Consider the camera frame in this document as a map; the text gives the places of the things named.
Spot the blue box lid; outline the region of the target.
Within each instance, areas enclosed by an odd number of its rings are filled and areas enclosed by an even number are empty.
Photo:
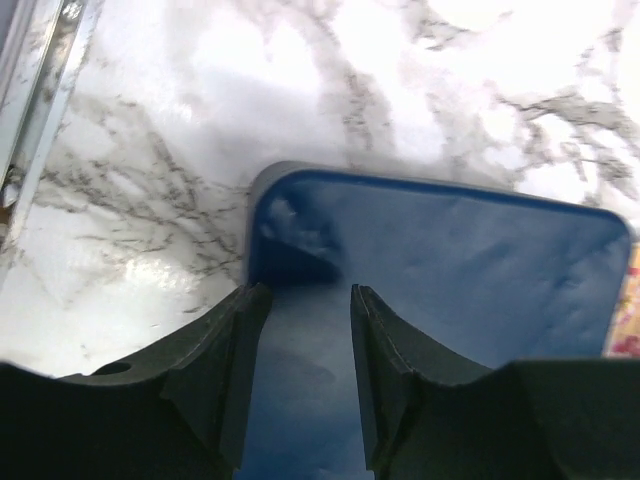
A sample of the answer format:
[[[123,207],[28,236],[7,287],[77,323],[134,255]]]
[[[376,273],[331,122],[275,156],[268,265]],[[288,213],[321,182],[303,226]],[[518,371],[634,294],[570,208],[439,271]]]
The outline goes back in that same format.
[[[490,369],[602,354],[632,236],[600,209],[300,162],[250,189],[245,277],[268,286],[243,479],[379,479],[365,462],[350,304]]]

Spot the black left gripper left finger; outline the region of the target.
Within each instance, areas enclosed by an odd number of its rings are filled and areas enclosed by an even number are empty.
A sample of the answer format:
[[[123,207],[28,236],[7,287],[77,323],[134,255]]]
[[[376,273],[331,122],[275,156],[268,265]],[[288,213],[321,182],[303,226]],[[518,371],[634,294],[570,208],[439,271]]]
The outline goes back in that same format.
[[[261,285],[89,375],[1,366],[5,479],[229,479],[240,467],[257,346],[271,309]]]

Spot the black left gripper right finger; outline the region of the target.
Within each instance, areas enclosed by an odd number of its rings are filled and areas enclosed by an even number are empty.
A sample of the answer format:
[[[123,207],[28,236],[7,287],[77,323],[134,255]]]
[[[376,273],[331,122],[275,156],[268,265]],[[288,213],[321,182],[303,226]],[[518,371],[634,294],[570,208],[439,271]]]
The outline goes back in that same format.
[[[461,356],[371,288],[350,317],[365,462],[379,479],[635,479],[639,364]]]

